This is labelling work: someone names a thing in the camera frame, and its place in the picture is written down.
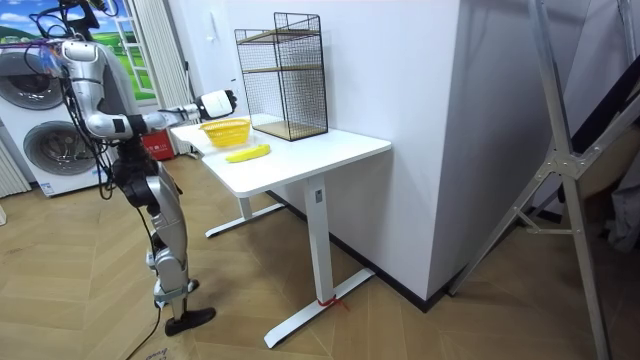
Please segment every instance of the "yellow basket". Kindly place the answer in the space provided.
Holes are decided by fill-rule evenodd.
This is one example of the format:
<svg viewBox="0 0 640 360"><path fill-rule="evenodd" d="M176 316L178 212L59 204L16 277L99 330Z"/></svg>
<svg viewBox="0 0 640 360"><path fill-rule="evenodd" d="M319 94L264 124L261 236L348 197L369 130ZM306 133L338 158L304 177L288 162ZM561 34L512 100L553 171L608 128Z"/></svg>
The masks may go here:
<svg viewBox="0 0 640 360"><path fill-rule="evenodd" d="M249 138L251 121L242 118L226 119L202 124L200 130L204 130L217 147L243 144Z"/></svg>

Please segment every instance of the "wire shelf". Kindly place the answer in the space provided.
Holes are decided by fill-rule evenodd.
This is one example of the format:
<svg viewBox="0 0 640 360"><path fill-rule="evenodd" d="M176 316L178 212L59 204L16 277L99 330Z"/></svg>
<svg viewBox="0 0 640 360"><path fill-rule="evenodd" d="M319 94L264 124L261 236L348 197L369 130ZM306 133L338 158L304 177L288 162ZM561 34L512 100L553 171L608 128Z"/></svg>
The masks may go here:
<svg viewBox="0 0 640 360"><path fill-rule="evenodd" d="M326 133L320 17L275 13L274 22L235 32L252 126L289 141Z"/></svg>

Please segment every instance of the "wooden floor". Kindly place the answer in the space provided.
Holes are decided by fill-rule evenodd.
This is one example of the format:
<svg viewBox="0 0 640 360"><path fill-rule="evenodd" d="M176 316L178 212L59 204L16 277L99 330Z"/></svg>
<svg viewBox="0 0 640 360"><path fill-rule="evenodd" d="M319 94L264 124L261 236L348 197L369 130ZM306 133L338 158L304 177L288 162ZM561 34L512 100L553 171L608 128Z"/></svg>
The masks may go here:
<svg viewBox="0 0 640 360"><path fill-rule="evenodd" d="M346 297L350 311L332 307L268 350L265 333L315 298L305 224L281 210L207 240L205 230L238 217L235 199L197 161L167 166L185 191L191 275L202 284L190 305L213 305L218 315L173 338L159 329L135 359L595 358L571 239L521 229L427 314L374 278ZM136 211L119 193L100 200L96 189L54 199L33 191L0 204L9 220L0 227L0 359L124 359L156 314ZM638 254L595 249L616 359L640 359ZM359 270L332 253L336 282Z"/></svg>

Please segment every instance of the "table foot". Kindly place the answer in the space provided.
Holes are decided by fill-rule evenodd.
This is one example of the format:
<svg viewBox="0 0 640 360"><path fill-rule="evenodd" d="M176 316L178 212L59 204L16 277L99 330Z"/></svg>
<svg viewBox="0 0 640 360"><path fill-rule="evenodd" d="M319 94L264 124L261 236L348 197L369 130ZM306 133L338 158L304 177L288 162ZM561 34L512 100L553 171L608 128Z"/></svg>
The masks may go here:
<svg viewBox="0 0 640 360"><path fill-rule="evenodd" d="M358 271L355 275L347 279L342 284L338 285L334 290L336 293L336 298L340 299L347 295L351 290L355 289L358 285L362 284L370 277L375 275L375 273L370 269L362 269ZM307 305L304 309L295 313L292 317L285 320L280 325L271 329L267 335L264 337L264 342L267 344L269 349L276 346L278 343L283 341L287 336L291 335L296 329L301 327L302 325L309 322L316 315L320 314L325 309L329 308L329 306L321 306L318 301L314 301L311 304Z"/></svg>
<svg viewBox="0 0 640 360"><path fill-rule="evenodd" d="M278 210L278 209L283 208L283 207L284 207L284 204L280 204L280 203L271 205L271 206L266 207L266 208L264 208L262 210L258 210L256 212L254 212L252 214L253 216L251 216L248 219L246 219L244 217L241 217L240 219L236 219L236 220L230 221L230 222L228 222L228 223L226 223L224 225L220 225L220 226L214 227L213 229L211 229L211 230L207 231L206 233L204 233L204 235L206 237L216 236L216 235L220 234L221 232L227 231L227 230L229 230L231 228L234 228L234 227L236 227L238 225L244 224L247 221L253 220L253 219L255 219L257 217L260 217L262 215L266 215L266 214L268 214L268 213L270 213L272 211Z"/></svg>

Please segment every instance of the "washing machine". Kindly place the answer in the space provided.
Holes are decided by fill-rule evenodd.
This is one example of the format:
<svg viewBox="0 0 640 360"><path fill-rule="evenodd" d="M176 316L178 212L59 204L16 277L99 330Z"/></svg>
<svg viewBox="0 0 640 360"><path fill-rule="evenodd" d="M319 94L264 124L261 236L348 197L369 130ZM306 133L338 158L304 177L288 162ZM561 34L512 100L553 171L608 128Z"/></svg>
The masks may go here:
<svg viewBox="0 0 640 360"><path fill-rule="evenodd" d="M0 52L0 118L47 196L98 184L90 149L62 102L57 79L43 71L38 50Z"/></svg>

